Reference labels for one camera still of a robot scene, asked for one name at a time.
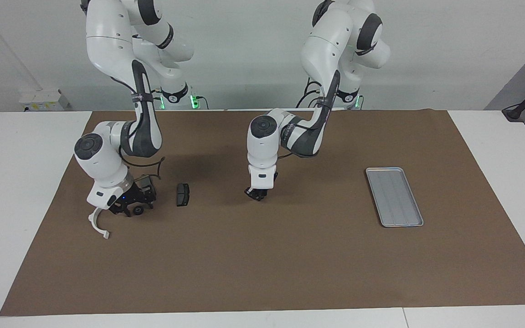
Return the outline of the silver metal tray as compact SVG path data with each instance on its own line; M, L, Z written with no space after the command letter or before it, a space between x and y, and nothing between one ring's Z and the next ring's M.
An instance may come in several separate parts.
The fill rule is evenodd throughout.
M402 168L371 167L365 172L383 227L423 226L423 217Z

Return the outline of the brown table mat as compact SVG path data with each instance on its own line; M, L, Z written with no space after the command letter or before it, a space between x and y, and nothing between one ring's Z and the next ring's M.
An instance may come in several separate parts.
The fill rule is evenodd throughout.
M159 112L154 209L102 212L108 240L71 160L0 315L525 304L525 245L447 112L332 112L319 155L281 160L260 202L255 116ZM423 226L381 225L371 167L404 170Z

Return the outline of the white power strip box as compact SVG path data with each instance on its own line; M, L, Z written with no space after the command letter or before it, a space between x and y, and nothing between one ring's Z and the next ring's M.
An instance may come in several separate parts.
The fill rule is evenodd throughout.
M25 92L21 94L19 104L25 112L65 111L72 108L70 102L60 89Z

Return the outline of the white curved plastic bracket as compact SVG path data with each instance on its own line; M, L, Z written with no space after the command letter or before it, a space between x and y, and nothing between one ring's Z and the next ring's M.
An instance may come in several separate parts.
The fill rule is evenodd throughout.
M102 208L98 208L96 207L93 212L88 216L88 220L92 226L92 228L100 233L104 239L108 240L108 238L110 237L110 232L107 231L106 229L101 229L99 226L98 226L98 216L99 214L103 211Z

